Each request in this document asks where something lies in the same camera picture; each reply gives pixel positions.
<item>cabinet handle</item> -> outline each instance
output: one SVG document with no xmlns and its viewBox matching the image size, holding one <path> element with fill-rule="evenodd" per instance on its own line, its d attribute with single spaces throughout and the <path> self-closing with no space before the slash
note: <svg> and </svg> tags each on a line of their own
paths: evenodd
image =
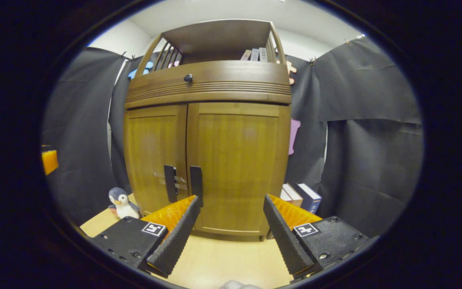
<svg viewBox="0 0 462 289">
<path fill-rule="evenodd" d="M 176 176 L 176 169 L 173 166 L 163 166 L 165 172 L 165 187 L 167 188 L 168 201 L 175 203 L 178 201 L 178 190 L 174 178 Z"/>
<path fill-rule="evenodd" d="M 187 74 L 184 78 L 186 82 L 192 82 L 193 79 L 194 77 L 191 74 Z"/>
<path fill-rule="evenodd" d="M 199 196 L 202 202 L 202 170 L 201 167 L 190 166 L 190 186 L 192 188 L 192 194 Z"/>
</svg>

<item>wooden cabinet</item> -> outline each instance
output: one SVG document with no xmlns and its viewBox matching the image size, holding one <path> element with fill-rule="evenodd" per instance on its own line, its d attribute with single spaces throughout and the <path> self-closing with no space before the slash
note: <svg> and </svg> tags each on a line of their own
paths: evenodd
<svg viewBox="0 0 462 289">
<path fill-rule="evenodd" d="M 143 75 L 162 38 L 166 42 L 154 69 Z M 268 62 L 239 60 L 245 49 L 258 47 L 267 47 Z M 165 63 L 176 59 L 180 65 L 167 68 Z M 286 72 L 271 22 L 219 20 L 159 35 L 130 83 L 125 104 L 126 168 L 141 210 L 150 214 L 169 204 L 164 165 L 176 167 L 178 180 L 186 181 L 178 199 L 192 194 L 188 168 L 198 166 L 203 207 L 196 229 L 266 235 L 263 198 L 279 196 L 288 162 Z"/>
<path fill-rule="evenodd" d="M 187 105 L 129 110 L 124 117 L 125 161 L 137 205 L 147 215 L 170 204 L 164 165 L 187 179 L 185 140 Z M 180 199 L 188 191 L 178 190 Z"/>
<path fill-rule="evenodd" d="M 279 195 L 290 138 L 290 108 L 271 104 L 188 105 L 187 166 L 201 167 L 196 229 L 265 235 L 265 194 Z"/>
</svg>

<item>black cloth backdrop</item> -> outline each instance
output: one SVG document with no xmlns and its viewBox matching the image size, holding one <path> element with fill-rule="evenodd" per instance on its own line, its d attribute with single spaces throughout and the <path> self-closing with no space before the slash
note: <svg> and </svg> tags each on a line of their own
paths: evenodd
<svg viewBox="0 0 462 289">
<path fill-rule="evenodd" d="M 385 232 L 418 181 L 424 154 L 412 88 L 368 38 L 331 50 L 314 64 L 318 118 L 328 121 L 317 215 L 336 215 L 367 236 Z"/>
<path fill-rule="evenodd" d="M 305 183 L 313 190 L 318 190 L 324 168 L 326 149 L 325 121 L 319 121 L 316 112 L 320 109 L 319 80 L 307 60 L 286 56 L 286 60 L 297 68 L 291 73 L 295 80 L 292 85 L 292 119 L 301 122 L 294 142 L 294 153 L 288 156 L 285 182 Z"/>
<path fill-rule="evenodd" d="M 314 64 L 320 82 L 318 119 L 390 119 L 421 124 L 411 85 L 366 37 L 325 53 Z"/>
<path fill-rule="evenodd" d="M 159 54 L 159 52 L 153 53 L 149 60 L 156 62 Z M 127 61 L 122 69 L 112 93 L 110 114 L 108 116 L 108 123 L 111 127 L 111 167 L 117 185 L 128 194 L 133 193 L 133 190 L 128 179 L 124 160 L 124 104 L 126 104 L 126 95 L 131 81 L 128 75 L 138 68 L 141 60 L 142 57 L 137 57 Z"/>
<path fill-rule="evenodd" d="M 367 236 L 385 232 L 409 201 L 423 156 L 422 126 L 384 119 L 328 122 L 317 215 Z"/>
<path fill-rule="evenodd" d="M 60 77 L 44 115 L 42 144 L 58 153 L 48 175 L 60 207 L 77 225 L 110 204 L 116 186 L 108 155 L 107 117 L 124 58 L 97 48 L 82 51 Z"/>
</svg>

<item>stuffed penguin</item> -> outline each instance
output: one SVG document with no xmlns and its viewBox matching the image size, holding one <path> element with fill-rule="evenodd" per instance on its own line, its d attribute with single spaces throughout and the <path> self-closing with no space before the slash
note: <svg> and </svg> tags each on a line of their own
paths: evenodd
<svg viewBox="0 0 462 289">
<path fill-rule="evenodd" d="M 128 194 L 121 188 L 113 188 L 108 193 L 108 197 L 113 205 L 109 205 L 108 208 L 117 210 L 117 216 L 124 218 L 130 216 L 133 218 L 140 218 L 140 209 L 137 205 L 130 202 Z"/>
</svg>

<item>pink object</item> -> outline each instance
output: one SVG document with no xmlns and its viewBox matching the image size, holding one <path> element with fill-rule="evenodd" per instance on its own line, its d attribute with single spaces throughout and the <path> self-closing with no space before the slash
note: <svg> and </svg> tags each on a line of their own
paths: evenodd
<svg viewBox="0 0 462 289">
<path fill-rule="evenodd" d="M 179 60 L 178 61 L 174 61 L 174 66 L 178 66 L 179 64 Z M 167 68 L 171 68 L 172 67 L 172 63 L 169 63 Z"/>
<path fill-rule="evenodd" d="M 295 135 L 297 134 L 297 130 L 299 128 L 300 128 L 300 121 L 292 119 L 292 126 L 290 127 L 290 148 L 288 149 L 288 155 L 294 153 Z"/>
</svg>

